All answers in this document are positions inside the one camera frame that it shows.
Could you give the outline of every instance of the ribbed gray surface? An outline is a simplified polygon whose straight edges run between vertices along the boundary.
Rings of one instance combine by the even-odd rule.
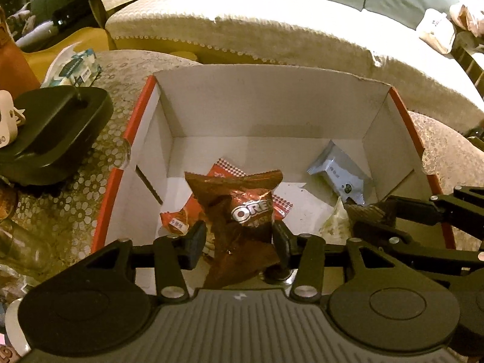
[[[446,350],[412,358],[355,347],[315,305],[281,290],[209,291],[161,309],[142,337],[114,352],[60,358],[33,351],[22,363],[455,363]]]

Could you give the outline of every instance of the black metal bracket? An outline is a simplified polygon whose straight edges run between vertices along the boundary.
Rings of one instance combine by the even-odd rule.
[[[185,236],[168,235],[153,244],[132,246],[129,239],[115,241],[77,263],[74,269],[112,269],[134,283],[137,268],[154,268],[159,303],[180,303],[190,298],[182,270],[192,270],[202,255],[207,236],[197,221]]]
[[[273,225],[273,242],[283,268],[299,269],[289,296],[301,303],[321,299],[326,242],[320,236],[295,236],[282,221]]]
[[[456,186],[451,195],[434,195],[430,201],[390,196],[386,202],[393,205],[397,218],[426,225],[447,222],[484,239],[484,189],[481,187]],[[459,326],[450,346],[466,356],[484,355],[482,251],[424,247],[406,232],[370,221],[355,222],[353,235],[448,288],[461,306]]]
[[[466,138],[470,138],[472,136],[483,140],[484,139],[484,128],[483,127],[476,127],[476,128],[470,129],[469,131],[467,131],[464,134],[464,137],[466,137]]]

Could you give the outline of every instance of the patterned tablecloth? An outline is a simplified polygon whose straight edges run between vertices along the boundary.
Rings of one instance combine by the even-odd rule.
[[[20,194],[13,217],[52,245],[55,265],[50,275],[90,253],[107,179],[112,168],[124,162],[123,132],[148,75],[197,64],[172,55],[135,50],[103,52],[98,59],[103,73],[94,86],[110,93],[114,104],[111,120],[59,197]],[[440,122],[418,113],[410,115],[427,149],[424,167],[439,175],[444,193],[451,192],[457,184],[484,186],[484,153]],[[479,247],[476,239],[460,231],[455,235],[459,249]]]
[[[146,51],[110,51],[98,54],[102,74],[93,86],[109,92],[113,115],[91,151],[59,197],[35,198],[19,194],[15,222],[49,242],[53,269],[58,273],[90,254],[96,219],[106,192],[107,179],[124,162],[123,133],[147,77],[159,70],[197,64],[168,54]]]

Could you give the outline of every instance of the black device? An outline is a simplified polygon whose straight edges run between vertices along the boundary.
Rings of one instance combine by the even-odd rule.
[[[16,140],[0,149],[0,175],[21,186],[64,181],[81,165],[113,113],[107,91],[57,86],[28,91],[15,99],[25,109]]]
[[[464,136],[466,138],[470,138],[470,137],[476,137],[476,138],[479,138],[479,139],[484,139],[484,127],[475,127],[475,128],[472,128],[470,129],[469,131],[467,131]]]
[[[390,197],[397,215],[448,221],[482,236],[482,189],[458,187],[429,202]],[[281,265],[298,269],[282,289],[206,290],[190,297],[206,227],[134,247],[116,241],[26,295],[18,319],[32,351],[22,362],[455,362],[481,353],[484,258],[420,246],[405,232],[354,225],[346,245],[273,226]],[[134,285],[153,267],[156,295]],[[345,283],[322,295],[325,267]]]

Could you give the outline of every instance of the cardboard box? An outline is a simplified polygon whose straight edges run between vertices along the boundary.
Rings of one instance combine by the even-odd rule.
[[[424,173],[422,143],[388,84],[277,65],[180,67],[154,78],[128,127],[130,162],[108,188],[111,204],[95,239],[99,246],[120,237],[150,244],[160,212],[178,211],[191,194],[184,172],[205,174],[219,157],[248,174],[281,169],[284,182],[275,193],[294,204],[286,224],[296,234],[316,233],[336,196],[306,170],[331,139],[371,176],[374,201],[441,193],[436,177]],[[398,227],[424,245],[452,246],[452,231],[446,235],[440,225],[399,220]]]

